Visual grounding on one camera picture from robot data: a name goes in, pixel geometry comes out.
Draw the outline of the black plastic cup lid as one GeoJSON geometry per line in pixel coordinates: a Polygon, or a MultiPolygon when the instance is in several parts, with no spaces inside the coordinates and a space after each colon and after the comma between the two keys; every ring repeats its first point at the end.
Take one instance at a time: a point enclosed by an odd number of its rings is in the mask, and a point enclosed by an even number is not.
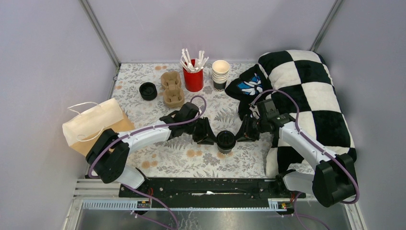
{"type": "Polygon", "coordinates": [[[223,150],[232,149],[236,142],[235,135],[228,130],[221,131],[216,136],[217,146],[223,150]]]}

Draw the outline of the cardboard cup carrier tray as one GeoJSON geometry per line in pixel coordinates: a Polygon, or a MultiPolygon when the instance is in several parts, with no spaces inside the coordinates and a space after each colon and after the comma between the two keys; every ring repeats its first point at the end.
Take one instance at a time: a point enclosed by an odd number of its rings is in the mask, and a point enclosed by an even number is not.
{"type": "Polygon", "coordinates": [[[165,72],[161,75],[161,85],[164,104],[169,108],[181,107],[184,104],[184,92],[181,88],[180,73],[177,71],[165,72]]]}

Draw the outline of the black paper coffee cup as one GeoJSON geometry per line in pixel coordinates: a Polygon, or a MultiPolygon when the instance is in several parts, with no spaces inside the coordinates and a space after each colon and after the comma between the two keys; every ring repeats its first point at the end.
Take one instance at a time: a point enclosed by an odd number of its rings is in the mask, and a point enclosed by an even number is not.
{"type": "Polygon", "coordinates": [[[234,146],[235,145],[221,145],[221,144],[218,144],[217,148],[218,148],[220,153],[229,154],[232,151],[232,149],[234,148],[234,146]]]}

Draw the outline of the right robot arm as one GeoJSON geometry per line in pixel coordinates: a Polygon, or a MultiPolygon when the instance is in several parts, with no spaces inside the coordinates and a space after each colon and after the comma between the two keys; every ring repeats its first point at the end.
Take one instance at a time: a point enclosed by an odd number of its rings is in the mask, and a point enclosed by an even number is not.
{"type": "Polygon", "coordinates": [[[293,147],[314,169],[314,175],[287,171],[277,175],[275,193],[287,197],[293,191],[313,195],[317,201],[330,207],[354,196],[359,199],[354,161],[348,154],[337,155],[303,131],[289,114],[280,114],[271,99],[257,104],[259,117],[246,115],[236,134],[237,142],[253,142],[261,133],[272,133],[293,147]]]}

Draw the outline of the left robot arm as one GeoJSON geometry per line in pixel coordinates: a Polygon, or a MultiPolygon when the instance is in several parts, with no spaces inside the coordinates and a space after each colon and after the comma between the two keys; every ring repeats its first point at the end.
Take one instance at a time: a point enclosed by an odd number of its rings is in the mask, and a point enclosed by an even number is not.
{"type": "Polygon", "coordinates": [[[130,187],[137,197],[148,192],[148,183],[140,170],[126,165],[130,153],[146,146],[168,141],[182,134],[189,134],[197,144],[213,145],[216,136],[209,119],[202,118],[203,110],[191,102],[180,110],[161,117],[155,124],[126,132],[115,132],[109,128],[101,133],[86,156],[91,171],[103,183],[119,182],[130,187]]]}

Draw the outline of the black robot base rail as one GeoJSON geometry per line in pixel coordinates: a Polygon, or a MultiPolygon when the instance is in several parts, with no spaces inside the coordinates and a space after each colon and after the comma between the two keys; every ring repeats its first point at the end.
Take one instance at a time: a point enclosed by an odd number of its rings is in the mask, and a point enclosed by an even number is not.
{"type": "Polygon", "coordinates": [[[297,196],[275,179],[150,177],[138,191],[169,208],[286,208],[297,196]]]}

